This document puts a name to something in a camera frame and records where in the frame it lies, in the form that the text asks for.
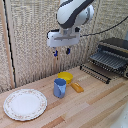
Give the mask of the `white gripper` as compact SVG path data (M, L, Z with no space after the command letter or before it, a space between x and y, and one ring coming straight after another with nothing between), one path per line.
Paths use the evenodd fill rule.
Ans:
M75 45L80 40L80 29L75 28L71 34L68 30L61 33L59 29L51 30L47 33L47 45L49 47L71 46ZM67 48L66 54L69 55L71 48ZM58 50L55 49L54 57L58 56Z

